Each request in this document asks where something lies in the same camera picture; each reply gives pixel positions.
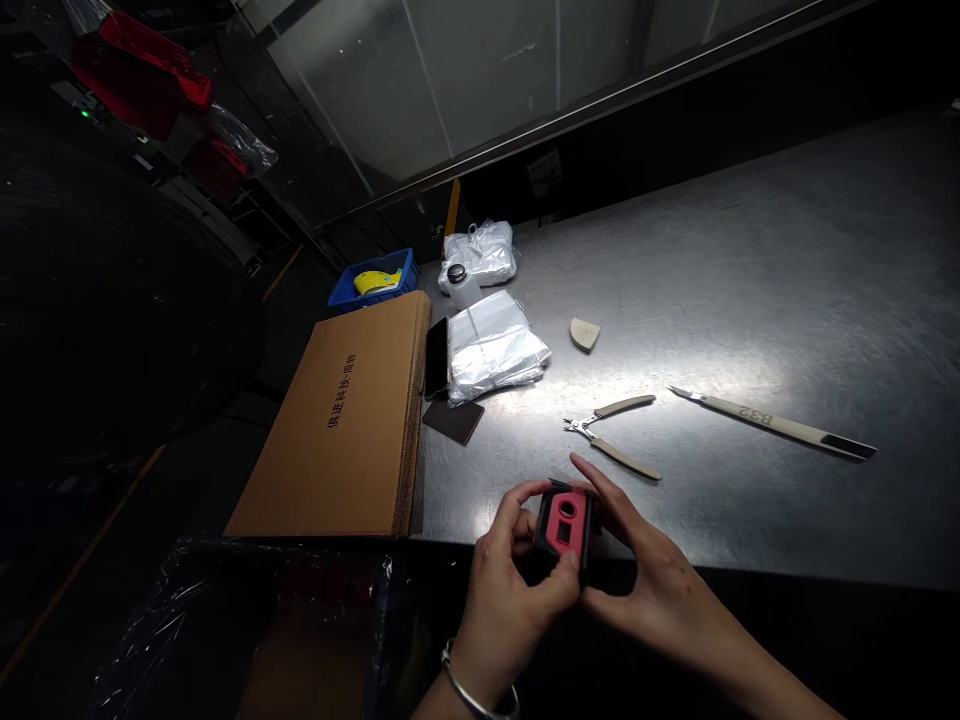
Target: person's left hand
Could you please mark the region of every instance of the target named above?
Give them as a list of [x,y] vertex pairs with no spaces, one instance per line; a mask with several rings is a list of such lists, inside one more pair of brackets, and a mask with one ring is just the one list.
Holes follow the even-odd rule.
[[549,480],[531,480],[508,491],[473,553],[467,606],[450,665],[464,689],[488,710],[530,661],[550,623],[580,596],[580,558],[573,550],[535,587],[527,587],[513,564],[514,555],[529,549],[536,530],[536,517],[521,505],[549,489]]

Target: silver bracelet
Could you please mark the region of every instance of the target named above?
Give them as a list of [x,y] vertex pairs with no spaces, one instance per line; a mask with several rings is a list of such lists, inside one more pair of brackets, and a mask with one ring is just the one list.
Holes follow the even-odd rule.
[[447,640],[447,646],[443,649],[443,652],[440,653],[440,662],[443,665],[444,671],[447,673],[447,677],[450,678],[453,689],[456,690],[457,695],[460,696],[460,699],[466,703],[474,715],[479,718],[484,718],[484,720],[518,720],[520,717],[520,698],[517,697],[517,689],[513,685],[510,686],[510,692],[513,693],[513,710],[510,711],[509,715],[490,712],[470,697],[470,693],[463,689],[463,685],[460,684],[457,676],[453,674],[453,670],[450,668],[450,649],[453,647],[453,641],[455,639],[456,638],[450,638]]

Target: pliers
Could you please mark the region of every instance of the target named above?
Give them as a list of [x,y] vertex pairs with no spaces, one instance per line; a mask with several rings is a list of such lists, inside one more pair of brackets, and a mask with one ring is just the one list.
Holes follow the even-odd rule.
[[594,423],[597,420],[600,420],[601,418],[608,417],[610,415],[613,415],[614,413],[620,412],[621,410],[626,410],[627,408],[632,408],[632,407],[636,407],[637,405],[644,405],[646,403],[653,402],[656,399],[657,399],[656,395],[641,395],[639,397],[629,398],[627,400],[621,400],[618,403],[613,403],[613,405],[607,405],[606,407],[602,407],[599,410],[594,410],[593,415],[591,415],[588,418],[584,418],[583,420],[567,420],[566,418],[564,418],[563,421],[565,423],[568,423],[569,425],[569,427],[565,427],[564,430],[580,433],[590,441],[591,447],[595,447],[600,452],[609,455],[618,463],[622,465],[626,465],[631,470],[638,472],[641,475],[645,475],[651,480],[662,480],[663,475],[661,475],[655,470],[651,470],[650,468],[644,467],[629,455],[625,455],[619,450],[617,450],[615,447],[613,447],[613,445],[608,443],[606,440],[603,440],[602,438],[598,438],[592,432],[587,430],[587,425],[590,425],[591,423]]

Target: metal workbench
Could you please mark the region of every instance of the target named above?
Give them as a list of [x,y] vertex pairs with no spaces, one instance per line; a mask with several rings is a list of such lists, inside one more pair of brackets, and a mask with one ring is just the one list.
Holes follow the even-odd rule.
[[[481,398],[467,447],[422,428],[414,537],[473,543],[509,487],[577,477],[575,451],[696,565],[960,589],[958,138],[960,117],[926,108],[518,233],[506,288],[550,367]],[[454,312],[438,271],[434,319]],[[574,316],[602,327],[590,355]],[[879,452],[848,461],[668,384]],[[647,393],[592,429],[659,483],[563,432]]]

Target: blue plastic crate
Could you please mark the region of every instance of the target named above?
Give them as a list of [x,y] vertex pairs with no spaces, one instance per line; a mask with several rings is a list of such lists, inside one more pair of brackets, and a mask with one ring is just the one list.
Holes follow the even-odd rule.
[[[361,297],[353,284],[354,278],[360,273],[379,270],[392,275],[397,271],[397,268],[402,268],[403,274],[400,276],[400,284],[394,290],[384,290]],[[351,265],[344,270],[343,275],[337,280],[337,284],[333,286],[333,292],[330,293],[330,299],[327,300],[327,307],[336,308],[341,313],[353,312],[412,292],[417,289],[419,280],[420,268],[413,261],[413,250],[410,248],[399,250],[389,255]]]

